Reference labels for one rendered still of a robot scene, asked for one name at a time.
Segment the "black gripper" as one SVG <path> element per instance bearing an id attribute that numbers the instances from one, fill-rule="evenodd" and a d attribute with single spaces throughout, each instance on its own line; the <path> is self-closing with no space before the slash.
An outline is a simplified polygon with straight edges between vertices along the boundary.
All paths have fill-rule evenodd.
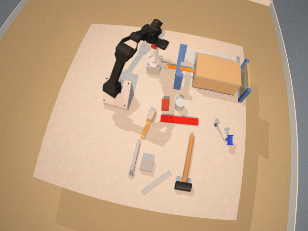
<path id="1" fill-rule="evenodd" d="M 168 43 L 169 43 L 168 41 L 166 41 L 164 39 L 162 40 L 162 39 L 158 38 L 157 34 L 156 34 L 156 37 L 153 40 L 151 40 L 151 41 L 147 40 L 146 42 L 149 43 L 149 44 L 153 44 L 153 45 L 156 44 L 155 46 L 162 49 L 162 50 L 165 50 L 167 48 Z"/>

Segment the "grey cylinder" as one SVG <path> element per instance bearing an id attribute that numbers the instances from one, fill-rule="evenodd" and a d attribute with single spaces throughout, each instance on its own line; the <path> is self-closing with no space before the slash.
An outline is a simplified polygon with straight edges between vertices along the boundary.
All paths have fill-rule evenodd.
<path id="1" fill-rule="evenodd" d="M 185 101 L 182 98 L 178 98 L 175 103 L 175 109 L 177 111 L 182 111 L 184 104 L 185 104 Z"/>

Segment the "black-headed mallet with wooden handle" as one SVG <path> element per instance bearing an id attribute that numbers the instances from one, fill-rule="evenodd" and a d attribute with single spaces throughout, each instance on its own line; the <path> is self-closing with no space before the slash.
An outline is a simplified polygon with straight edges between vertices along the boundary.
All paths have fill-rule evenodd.
<path id="1" fill-rule="evenodd" d="M 193 135 L 190 135 L 190 137 L 189 137 L 189 143 L 188 143 L 188 149 L 187 149 L 187 155 L 186 155 L 186 162 L 185 162 L 184 171 L 183 171 L 183 178 L 182 178 L 182 182 L 180 182 L 180 181 L 175 182 L 174 189 L 176 189 L 176 190 L 191 192 L 192 184 L 187 183 L 187 177 L 188 177 L 188 170 L 189 170 L 189 167 L 190 167 L 191 153 L 192 153 L 193 145 L 194 145 L 194 138 L 195 138 L 195 136 L 193 136 Z"/>

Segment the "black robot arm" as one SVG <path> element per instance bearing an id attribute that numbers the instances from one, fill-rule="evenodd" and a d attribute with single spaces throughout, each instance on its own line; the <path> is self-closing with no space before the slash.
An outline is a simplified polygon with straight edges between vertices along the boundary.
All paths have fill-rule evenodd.
<path id="1" fill-rule="evenodd" d="M 134 56 L 134 54 L 137 52 L 138 43 L 141 40 L 147 41 L 147 40 L 153 40 L 156 37 L 159 37 L 159 35 L 162 33 L 162 29 L 160 28 L 162 26 L 162 22 L 158 19 L 154 19 L 151 25 L 145 24 L 141 30 L 137 32 L 132 32 L 129 36 L 123 38 L 119 44 L 117 45 L 115 49 L 115 64 L 110 76 L 110 79 L 105 82 L 102 86 L 102 91 L 110 95 L 112 98 L 116 98 L 118 93 L 121 93 L 121 82 L 118 82 L 119 77 L 121 75 L 122 69 L 125 65 L 125 63 Z M 128 46 L 127 44 L 124 44 L 124 42 L 133 40 L 137 43 L 136 48 L 133 49 L 132 47 Z"/>

